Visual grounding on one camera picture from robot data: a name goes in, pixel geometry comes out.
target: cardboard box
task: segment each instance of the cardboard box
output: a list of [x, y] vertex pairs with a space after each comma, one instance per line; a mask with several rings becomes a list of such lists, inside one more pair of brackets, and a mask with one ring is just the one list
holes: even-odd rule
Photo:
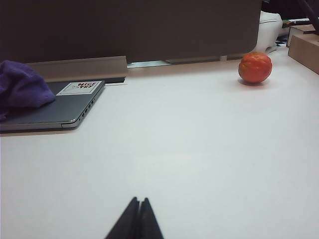
[[288, 55], [319, 74], [319, 35], [294, 35]]
[[310, 25], [299, 25], [299, 26], [291, 26], [289, 28], [289, 37], [288, 37], [288, 41], [287, 41], [287, 47], [290, 47], [290, 42], [291, 39], [294, 35], [297, 34], [311, 34], [311, 33], [315, 33], [316, 30], [314, 28], [314, 26]]

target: gray laptop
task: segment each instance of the gray laptop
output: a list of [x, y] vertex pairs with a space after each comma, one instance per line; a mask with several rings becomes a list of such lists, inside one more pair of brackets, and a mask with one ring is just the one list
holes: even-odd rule
[[76, 128], [102, 93], [103, 80], [48, 83], [55, 101], [40, 108], [10, 109], [0, 121], [0, 132], [65, 130]]

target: purple cloth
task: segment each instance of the purple cloth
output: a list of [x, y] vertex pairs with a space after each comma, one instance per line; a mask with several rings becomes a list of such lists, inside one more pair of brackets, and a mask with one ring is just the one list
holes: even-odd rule
[[0, 63], [0, 120], [10, 108], [38, 108], [54, 99], [44, 79], [30, 67], [14, 61]]

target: white desk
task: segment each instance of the white desk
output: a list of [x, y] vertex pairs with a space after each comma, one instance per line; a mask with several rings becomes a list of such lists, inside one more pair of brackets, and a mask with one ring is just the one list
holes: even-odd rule
[[133, 196], [166, 239], [317, 239], [319, 77], [270, 54], [130, 69], [75, 131], [1, 136], [1, 238], [103, 239]]

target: tomato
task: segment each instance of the tomato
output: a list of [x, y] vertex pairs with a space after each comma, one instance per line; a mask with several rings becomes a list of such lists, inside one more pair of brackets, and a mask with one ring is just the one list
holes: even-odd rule
[[266, 54], [251, 52], [241, 59], [238, 73], [243, 80], [249, 83], [258, 83], [270, 76], [272, 68], [271, 59]]

